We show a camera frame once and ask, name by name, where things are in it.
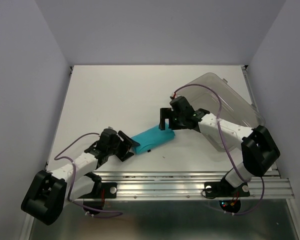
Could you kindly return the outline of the turquoise t shirt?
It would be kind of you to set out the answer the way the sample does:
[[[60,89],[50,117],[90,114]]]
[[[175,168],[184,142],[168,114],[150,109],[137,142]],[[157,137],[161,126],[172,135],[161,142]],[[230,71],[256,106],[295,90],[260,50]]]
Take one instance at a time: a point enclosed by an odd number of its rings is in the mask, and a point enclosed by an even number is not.
[[[161,130],[159,125],[156,125],[133,136],[131,139],[139,143],[138,146],[133,147],[133,151],[136,155],[140,155],[164,145],[174,138],[175,132],[166,124],[164,130]]]

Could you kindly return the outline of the clear plastic bin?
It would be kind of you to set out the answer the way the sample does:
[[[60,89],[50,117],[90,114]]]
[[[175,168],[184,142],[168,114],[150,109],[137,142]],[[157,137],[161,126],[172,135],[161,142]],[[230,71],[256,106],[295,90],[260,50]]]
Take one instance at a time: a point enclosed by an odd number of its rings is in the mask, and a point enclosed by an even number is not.
[[[256,128],[265,124],[256,107],[211,72],[189,82],[187,87],[176,92],[176,96],[185,97],[194,110],[208,110],[216,116],[221,109],[220,118],[236,125]]]

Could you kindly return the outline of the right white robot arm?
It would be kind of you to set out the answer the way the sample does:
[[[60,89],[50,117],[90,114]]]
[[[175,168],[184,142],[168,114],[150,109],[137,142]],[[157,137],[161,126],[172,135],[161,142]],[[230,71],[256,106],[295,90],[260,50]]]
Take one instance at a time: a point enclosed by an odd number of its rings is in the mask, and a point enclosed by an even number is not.
[[[208,182],[210,198],[232,196],[253,177],[263,177],[281,153],[269,130],[258,125],[255,128],[241,126],[221,119],[208,110],[194,110],[184,96],[170,102],[170,107],[160,109],[159,129],[194,130],[203,135],[217,135],[223,145],[227,142],[241,150],[242,162],[217,182]]]

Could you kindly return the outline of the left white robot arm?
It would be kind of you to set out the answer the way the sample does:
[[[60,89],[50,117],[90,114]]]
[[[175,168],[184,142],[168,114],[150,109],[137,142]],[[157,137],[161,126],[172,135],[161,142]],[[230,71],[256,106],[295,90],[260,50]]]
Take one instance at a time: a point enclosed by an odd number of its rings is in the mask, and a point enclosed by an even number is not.
[[[131,158],[134,156],[131,149],[140,143],[112,128],[105,128],[98,136],[76,159],[63,152],[54,157],[55,161],[69,160],[68,164],[52,171],[39,171],[25,194],[21,210],[48,226],[58,219],[67,204],[82,207],[91,217],[121,216],[122,212],[103,209],[106,196],[111,192],[94,171],[111,156],[121,162]]]

